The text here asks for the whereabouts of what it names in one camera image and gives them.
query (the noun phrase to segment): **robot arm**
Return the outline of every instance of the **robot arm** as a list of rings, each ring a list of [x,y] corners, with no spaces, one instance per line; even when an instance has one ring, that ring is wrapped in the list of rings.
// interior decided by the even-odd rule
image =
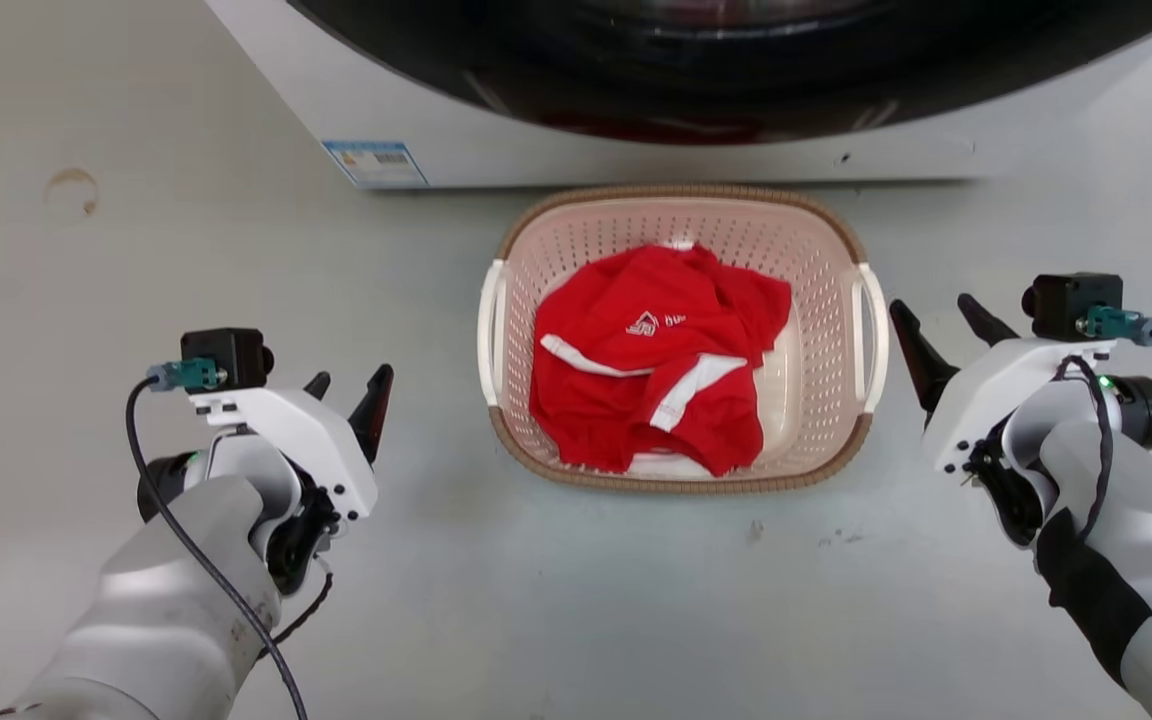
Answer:
[[[1038,338],[961,296],[991,346],[961,370],[909,306],[890,314],[929,411],[924,454],[990,493],[1007,539],[1034,553],[1051,605],[1152,715],[1152,379],[1092,372],[1121,338],[1152,344],[1152,319],[1119,310],[1121,287],[1115,275],[1039,276],[1023,302]]]
[[[159,507],[268,637],[310,561],[376,502],[371,461],[393,382],[388,365],[347,419],[320,402],[325,373],[305,389],[265,388],[273,355],[257,331],[187,333],[180,347],[182,359],[151,367],[137,389],[187,388],[195,412],[219,432],[205,450],[147,462],[137,493],[145,528],[106,562],[90,609],[0,717],[223,720],[268,647]]]

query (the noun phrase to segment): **white floor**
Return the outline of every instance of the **white floor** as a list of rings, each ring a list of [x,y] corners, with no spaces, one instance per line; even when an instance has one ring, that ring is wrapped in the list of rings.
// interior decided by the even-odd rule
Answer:
[[[70,167],[99,197],[45,197]],[[960,291],[1020,325],[1033,275],[1111,270],[1152,313],[1152,61],[1014,176],[817,195],[953,361],[980,348]],[[353,190],[200,0],[0,0],[0,706],[141,523],[127,389],[180,332],[234,324],[279,382],[329,370],[339,409],[397,370],[376,515],[285,644],[316,719],[1143,715],[986,497],[925,468],[901,359],[867,447],[805,491],[598,495],[516,465],[473,317],[538,196]],[[1114,366],[1152,374],[1152,351]],[[143,416],[151,454],[206,437],[182,397]],[[234,717],[290,713],[262,662]]]

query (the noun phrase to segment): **floor stain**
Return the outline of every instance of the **floor stain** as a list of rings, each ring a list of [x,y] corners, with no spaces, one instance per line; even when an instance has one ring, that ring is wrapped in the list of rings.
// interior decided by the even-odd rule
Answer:
[[[842,537],[842,528],[839,528],[835,530],[835,532],[833,532],[833,536],[826,536],[818,539],[817,547],[832,547],[833,541],[835,541],[836,539],[842,544],[851,544],[856,541],[863,541],[863,539],[865,539],[865,536],[861,533],[850,533],[844,538]]]
[[[90,218],[100,202],[100,188],[91,173],[82,168],[65,168],[51,176],[41,189],[41,204],[59,214],[76,213]]]

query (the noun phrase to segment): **washing machine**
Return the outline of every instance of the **washing machine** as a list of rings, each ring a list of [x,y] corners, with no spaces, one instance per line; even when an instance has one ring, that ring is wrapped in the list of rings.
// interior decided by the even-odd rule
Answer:
[[[207,1],[374,188],[993,176],[1152,54],[1152,0]]]

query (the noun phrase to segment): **washing machine door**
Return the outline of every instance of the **washing machine door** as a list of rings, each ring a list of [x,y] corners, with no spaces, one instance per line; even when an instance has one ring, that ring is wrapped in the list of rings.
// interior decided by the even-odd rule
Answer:
[[[1152,0],[291,0],[395,73],[622,141],[836,135],[1009,94],[1152,33]]]

